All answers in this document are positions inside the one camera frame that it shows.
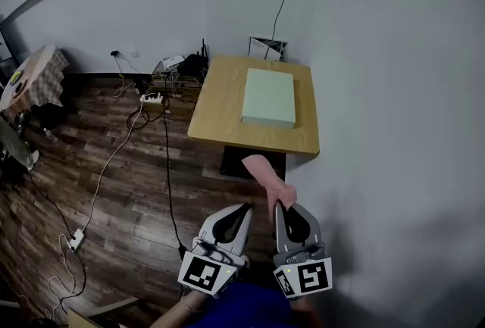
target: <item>checkered tablecloth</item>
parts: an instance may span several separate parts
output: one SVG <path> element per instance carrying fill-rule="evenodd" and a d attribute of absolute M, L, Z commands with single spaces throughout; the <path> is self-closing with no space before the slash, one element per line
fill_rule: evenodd
<path fill-rule="evenodd" d="M 61 81 L 64 79 L 62 71 L 68 65 L 66 58 L 55 45 L 42 47 L 19 67 L 23 70 L 19 82 L 27 82 L 23 91 L 14 96 L 18 83 L 12 86 L 9 82 L 2 94 L 0 110 L 7 115 L 16 115 L 23 110 L 30 110 L 34 105 L 52 103 L 62 107 L 59 100 L 62 93 Z"/>

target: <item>desk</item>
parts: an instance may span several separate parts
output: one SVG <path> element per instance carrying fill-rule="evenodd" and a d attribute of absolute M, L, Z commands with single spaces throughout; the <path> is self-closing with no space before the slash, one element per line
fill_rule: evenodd
<path fill-rule="evenodd" d="M 275 70 L 293 75 L 296 111 L 296 125 L 293 129 L 241 122 L 248 68 Z M 257 58 L 215 58 L 190 121 L 189 137 L 271 152 L 317 155 L 320 146 L 310 68 Z"/>

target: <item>small white box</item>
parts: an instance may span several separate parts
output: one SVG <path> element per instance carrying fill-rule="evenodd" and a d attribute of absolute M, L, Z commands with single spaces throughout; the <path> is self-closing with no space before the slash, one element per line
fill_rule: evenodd
<path fill-rule="evenodd" d="M 296 123 L 293 75 L 249 68 L 241 121 L 292 129 Z"/>

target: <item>power strip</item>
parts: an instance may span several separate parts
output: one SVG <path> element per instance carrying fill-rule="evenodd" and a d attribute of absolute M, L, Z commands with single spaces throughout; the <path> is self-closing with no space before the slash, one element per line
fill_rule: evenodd
<path fill-rule="evenodd" d="M 80 229 L 77 229 L 76 232 L 74 233 L 73 238 L 69 242 L 70 249 L 72 251 L 76 251 L 83 240 L 84 240 L 83 231 L 81 231 Z"/>
<path fill-rule="evenodd" d="M 142 95 L 139 99 L 144 105 L 161 105 L 164 97 L 160 92 L 151 92 L 146 95 Z"/>

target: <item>wooden floor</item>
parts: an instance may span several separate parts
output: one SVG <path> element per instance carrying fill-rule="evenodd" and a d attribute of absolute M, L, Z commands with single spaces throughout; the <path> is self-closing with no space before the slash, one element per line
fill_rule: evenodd
<path fill-rule="evenodd" d="M 31 175 L 58 204 L 72 233 L 86 224 L 99 174 L 128 134 L 127 116 L 139 107 L 134 89 L 121 98 L 112 97 L 118 83 L 78 84 L 72 100 L 79 111 L 53 130 L 57 142 L 46 138 L 35 120 L 25 134 L 41 153 Z M 167 124 L 174 217 L 183 244 L 191 246 L 209 214 L 248 201 L 255 205 L 255 215 L 245 253 L 266 260 L 274 241 L 264 190 L 254 181 L 221 176 L 223 148 L 189 139 L 188 120 L 168 114 Z M 133 131 L 106 169 L 86 239 L 78 250 L 86 267 L 86 290 L 66 300 L 67 306 L 83 312 L 133 295 L 163 311 L 178 301 L 180 257 L 169 212 L 165 145 L 161 118 Z M 59 276 L 71 287 L 58 246 L 66 229 L 26 174 L 21 184 L 0 192 L 0 198 L 0 268 L 15 291 L 44 314 L 57 303 L 47 290 L 47 280 Z M 76 257 L 66 254 L 77 292 L 82 270 Z M 51 285 L 57 294 L 68 295 L 57 281 Z M 21 302 L 27 312 L 27 304 Z M 65 321 L 66 316 L 59 308 L 56 317 Z"/>

